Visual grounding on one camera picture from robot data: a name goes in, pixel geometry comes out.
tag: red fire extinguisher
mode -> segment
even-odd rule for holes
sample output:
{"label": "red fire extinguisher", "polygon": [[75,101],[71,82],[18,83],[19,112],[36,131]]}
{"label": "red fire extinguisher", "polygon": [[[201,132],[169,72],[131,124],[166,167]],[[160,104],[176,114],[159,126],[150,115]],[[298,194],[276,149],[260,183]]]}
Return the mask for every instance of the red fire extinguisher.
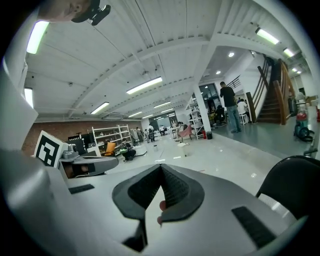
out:
{"label": "red fire extinguisher", "polygon": [[316,106],[316,121],[320,123],[320,110],[318,106]]}
{"label": "red fire extinguisher", "polygon": [[204,139],[207,138],[207,134],[206,134],[206,131],[205,131],[205,130],[202,130],[202,135],[203,135],[203,138],[204,138]]}

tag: recessed ceiling light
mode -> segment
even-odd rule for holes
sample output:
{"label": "recessed ceiling light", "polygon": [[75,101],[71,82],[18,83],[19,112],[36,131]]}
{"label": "recessed ceiling light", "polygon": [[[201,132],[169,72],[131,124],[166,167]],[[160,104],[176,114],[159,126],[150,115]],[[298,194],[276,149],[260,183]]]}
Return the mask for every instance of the recessed ceiling light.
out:
{"label": "recessed ceiling light", "polygon": [[279,43],[279,40],[276,39],[273,35],[269,34],[268,32],[266,32],[265,30],[261,29],[260,27],[255,31],[256,34],[266,40],[268,40],[269,42],[273,43],[274,45],[276,45],[277,43]]}
{"label": "recessed ceiling light", "polygon": [[152,85],[154,85],[154,84],[156,84],[156,83],[159,83],[159,82],[161,82],[161,81],[162,81],[162,78],[161,78],[161,77],[157,77],[157,78],[152,79],[152,80],[150,80],[150,81],[148,81],[148,82],[145,82],[145,83],[143,83],[143,84],[140,84],[140,85],[138,85],[138,86],[136,86],[136,87],[134,87],[134,88],[132,88],[132,89],[130,89],[130,90],[127,90],[126,93],[127,93],[127,94],[133,94],[133,93],[135,93],[135,92],[137,92],[137,91],[140,91],[140,90],[142,90],[142,89],[144,89],[144,88],[146,88],[146,87],[152,86]]}
{"label": "recessed ceiling light", "polygon": [[163,103],[163,104],[160,104],[160,105],[158,105],[158,106],[154,106],[153,108],[159,108],[159,107],[161,107],[161,106],[164,106],[164,105],[167,105],[167,104],[170,104],[171,103],[171,101],[169,101],[169,102],[166,102],[166,103]]}
{"label": "recessed ceiling light", "polygon": [[284,52],[286,55],[288,55],[289,57],[292,57],[292,56],[294,55],[293,52],[290,51],[288,48],[285,48],[285,49],[283,50],[283,52]]}
{"label": "recessed ceiling light", "polygon": [[24,97],[31,108],[34,108],[33,92],[31,88],[24,88]]}
{"label": "recessed ceiling light", "polygon": [[149,118],[149,117],[152,117],[152,116],[153,116],[153,114],[150,114],[150,115],[142,117],[142,119]]}
{"label": "recessed ceiling light", "polygon": [[92,115],[98,113],[100,110],[102,110],[104,107],[108,106],[109,102],[104,102],[102,105],[98,106],[94,111],[91,112]]}
{"label": "recessed ceiling light", "polygon": [[38,21],[32,30],[26,51],[30,54],[36,54],[40,41],[49,25],[47,21]]}
{"label": "recessed ceiling light", "polygon": [[132,114],[132,115],[129,115],[128,118],[134,117],[134,116],[139,115],[139,114],[141,114],[141,113],[142,113],[142,111],[140,111],[140,112],[138,112],[138,113],[135,113],[135,114]]}
{"label": "recessed ceiling light", "polygon": [[167,110],[161,111],[161,113],[164,113],[164,112],[167,112],[167,111],[170,111],[170,110],[173,110],[173,108],[170,108],[170,109],[167,109]]}

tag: orange chair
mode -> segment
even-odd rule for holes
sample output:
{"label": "orange chair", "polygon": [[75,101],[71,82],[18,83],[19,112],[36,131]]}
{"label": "orange chair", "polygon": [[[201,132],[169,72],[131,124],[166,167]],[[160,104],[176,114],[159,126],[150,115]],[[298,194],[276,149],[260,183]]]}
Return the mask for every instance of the orange chair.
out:
{"label": "orange chair", "polygon": [[108,142],[107,145],[106,145],[106,150],[105,150],[105,153],[104,153],[104,157],[115,157],[116,154],[115,154],[115,148],[116,148],[116,143],[114,142]]}

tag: brick wall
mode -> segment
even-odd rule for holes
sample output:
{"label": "brick wall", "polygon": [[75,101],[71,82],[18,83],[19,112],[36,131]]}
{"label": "brick wall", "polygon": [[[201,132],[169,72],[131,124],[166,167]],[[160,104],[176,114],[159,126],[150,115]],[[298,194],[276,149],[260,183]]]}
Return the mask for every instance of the brick wall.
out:
{"label": "brick wall", "polygon": [[139,127],[141,129],[141,122],[139,121],[75,121],[34,123],[25,138],[24,144],[22,146],[22,151],[24,151],[29,156],[34,154],[38,137],[42,130],[65,142],[68,140],[68,137],[76,136],[77,133],[87,134],[88,132],[92,132],[92,127],[94,129],[98,129],[115,127],[117,125],[128,125],[129,129],[135,129],[136,127]]}

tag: pillar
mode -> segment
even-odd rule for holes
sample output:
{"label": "pillar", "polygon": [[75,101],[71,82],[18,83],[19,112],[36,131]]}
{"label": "pillar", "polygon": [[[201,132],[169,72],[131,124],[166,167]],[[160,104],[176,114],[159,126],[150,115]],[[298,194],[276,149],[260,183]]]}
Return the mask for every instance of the pillar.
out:
{"label": "pillar", "polygon": [[196,101],[198,103],[200,115],[201,115],[202,122],[203,122],[203,128],[206,132],[211,132],[211,127],[210,127],[210,122],[209,122],[209,117],[208,117],[206,105],[204,102],[204,98],[202,98],[202,94],[201,94],[201,91],[200,91],[198,84],[195,84],[193,86],[193,92],[194,92]]}

